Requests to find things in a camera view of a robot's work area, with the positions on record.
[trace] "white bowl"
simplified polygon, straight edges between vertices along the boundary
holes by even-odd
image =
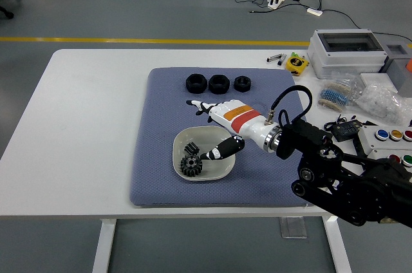
[[[191,127],[181,131],[173,142],[173,167],[178,175],[188,181],[218,180],[227,176],[233,169],[235,155],[222,160],[202,160],[203,167],[199,175],[185,176],[180,170],[180,162],[185,156],[185,146],[194,142],[200,149],[199,155],[207,153],[220,142],[232,135],[224,128],[218,126]]]

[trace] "red stripe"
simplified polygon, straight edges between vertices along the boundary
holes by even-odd
[[[252,118],[258,117],[259,115],[259,112],[257,112],[256,110],[252,110],[240,115],[239,117],[236,117],[232,122],[232,129],[235,133],[239,133],[239,130],[244,125],[244,123],[248,122]]]

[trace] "chair wheel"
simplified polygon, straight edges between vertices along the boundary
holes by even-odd
[[[5,15],[7,16],[7,18],[9,19],[13,19],[14,18],[14,14],[12,12],[5,12]]]

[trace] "small black device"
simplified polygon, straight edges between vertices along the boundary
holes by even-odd
[[[330,132],[334,135],[338,142],[346,141],[355,138],[362,124],[358,120],[333,125]]]

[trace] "blue mat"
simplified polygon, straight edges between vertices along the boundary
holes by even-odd
[[[185,87],[186,78],[201,73],[206,79],[215,74],[226,75],[231,83],[224,95],[208,89],[195,95]],[[240,93],[233,88],[236,77],[250,77],[252,88]],[[135,205],[254,205],[294,207],[306,205],[290,188],[298,179],[300,152],[288,160],[276,153],[266,153],[252,140],[236,154],[233,170],[221,180],[190,182],[176,174],[172,163],[173,140],[183,129],[206,126],[207,115],[196,116],[196,108],[186,100],[208,103],[239,99],[266,116],[276,97],[294,85],[286,70],[230,68],[158,68],[147,81],[147,93],[136,142],[130,200]],[[286,109],[292,119],[302,112],[297,92],[288,94],[277,108]]]

